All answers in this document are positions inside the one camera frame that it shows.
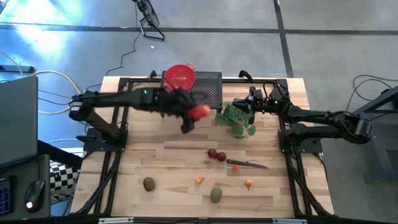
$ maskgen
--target keyboard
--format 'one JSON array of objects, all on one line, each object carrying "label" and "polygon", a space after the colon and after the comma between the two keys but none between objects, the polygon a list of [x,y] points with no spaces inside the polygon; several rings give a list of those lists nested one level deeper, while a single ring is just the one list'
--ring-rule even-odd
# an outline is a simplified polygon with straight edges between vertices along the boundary
[{"label": "keyboard", "polygon": [[0,215],[11,213],[11,181],[0,179]]}]

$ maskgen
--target kiwi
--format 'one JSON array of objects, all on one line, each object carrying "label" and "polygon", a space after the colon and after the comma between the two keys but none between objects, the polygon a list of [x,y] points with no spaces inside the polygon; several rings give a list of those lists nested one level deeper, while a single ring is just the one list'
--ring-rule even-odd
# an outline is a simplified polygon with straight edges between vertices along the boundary
[{"label": "kiwi", "polygon": [[142,183],[146,191],[151,191],[155,189],[155,182],[152,177],[146,177]]},{"label": "kiwi", "polygon": [[221,200],[221,196],[223,194],[223,190],[219,187],[213,187],[210,193],[210,200],[213,203],[218,203]]}]

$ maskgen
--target computer mouse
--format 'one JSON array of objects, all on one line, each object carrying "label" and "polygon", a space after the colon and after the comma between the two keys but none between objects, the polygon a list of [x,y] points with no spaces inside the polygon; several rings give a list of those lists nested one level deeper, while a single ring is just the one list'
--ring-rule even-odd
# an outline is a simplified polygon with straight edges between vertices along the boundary
[{"label": "computer mouse", "polygon": [[36,180],[28,186],[25,192],[25,208],[33,213],[40,210],[43,205],[44,181]]}]

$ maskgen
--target gray floor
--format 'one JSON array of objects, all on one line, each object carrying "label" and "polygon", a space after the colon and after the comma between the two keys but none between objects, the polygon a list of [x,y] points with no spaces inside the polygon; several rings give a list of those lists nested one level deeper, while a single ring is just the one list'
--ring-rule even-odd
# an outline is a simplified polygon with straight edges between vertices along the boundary
[{"label": "gray floor", "polygon": [[[11,0],[0,21],[135,27],[134,5],[130,0],[84,2]],[[161,27],[278,28],[272,0],[152,0],[152,3]],[[394,0],[280,0],[280,6],[286,29],[398,29],[398,2]],[[41,31],[35,26],[23,26],[18,30],[0,30],[0,50],[20,64],[65,72],[85,88],[100,83],[108,69],[118,66],[120,55],[132,49],[136,35],[136,32]],[[255,77],[286,77],[279,34],[167,32],[165,35],[165,42],[140,37],[137,52],[124,58],[124,68],[109,75],[148,75],[151,70],[161,72],[173,64],[191,62],[197,70],[221,71],[224,76],[236,76],[245,69]],[[287,45],[294,77],[304,78],[310,105],[315,110],[344,110],[356,75],[398,78],[396,35],[287,35]],[[0,63],[9,62],[1,57]],[[5,73],[0,77],[17,78]],[[64,95],[75,93],[57,75],[42,75],[39,82],[42,90]],[[384,89],[380,83],[369,83],[360,92],[374,98]],[[40,96],[58,102],[64,100],[42,93]],[[364,103],[355,96],[349,109],[352,111]],[[46,102],[40,102],[39,106],[45,111],[62,109]],[[389,115],[375,125],[395,130],[392,124],[395,119]],[[83,134],[83,128],[83,124],[69,119],[67,113],[39,115],[39,139],[44,141],[74,138]],[[398,222],[398,182],[365,184],[362,180],[363,174],[376,171],[369,147],[329,139],[322,140],[322,144],[336,214]],[[79,142],[54,145],[81,146]],[[392,141],[383,147],[394,146]]]}]

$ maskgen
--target checkered pattern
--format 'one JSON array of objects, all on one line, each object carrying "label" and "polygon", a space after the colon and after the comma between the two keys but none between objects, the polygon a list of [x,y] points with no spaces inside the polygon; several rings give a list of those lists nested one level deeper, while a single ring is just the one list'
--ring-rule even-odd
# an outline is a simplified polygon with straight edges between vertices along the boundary
[{"label": "checkered pattern", "polygon": [[50,191],[68,190],[69,194],[52,194],[56,199],[69,197],[72,193],[72,185],[79,175],[78,169],[60,164],[59,162],[50,163]]}]

